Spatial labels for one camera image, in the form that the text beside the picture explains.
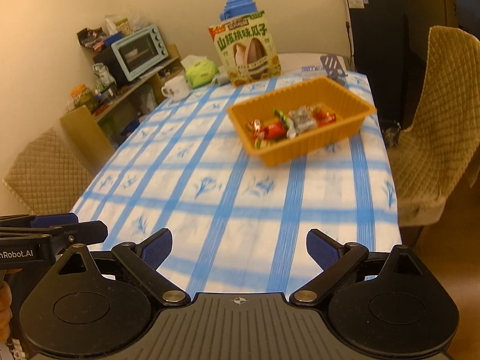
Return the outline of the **person's left hand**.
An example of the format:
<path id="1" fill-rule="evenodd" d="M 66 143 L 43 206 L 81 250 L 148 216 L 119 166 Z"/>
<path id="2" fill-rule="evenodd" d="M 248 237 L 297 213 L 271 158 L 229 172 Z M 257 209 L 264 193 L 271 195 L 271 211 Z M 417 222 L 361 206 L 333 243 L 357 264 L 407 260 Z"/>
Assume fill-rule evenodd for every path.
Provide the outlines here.
<path id="1" fill-rule="evenodd" d="M 13 317 L 12 306 L 16 306 L 21 295 L 17 289 L 16 274 L 21 269 L 6 270 L 7 280 L 1 281 L 0 289 L 0 336 L 1 341 L 5 341 L 11 334 L 10 322 Z"/>

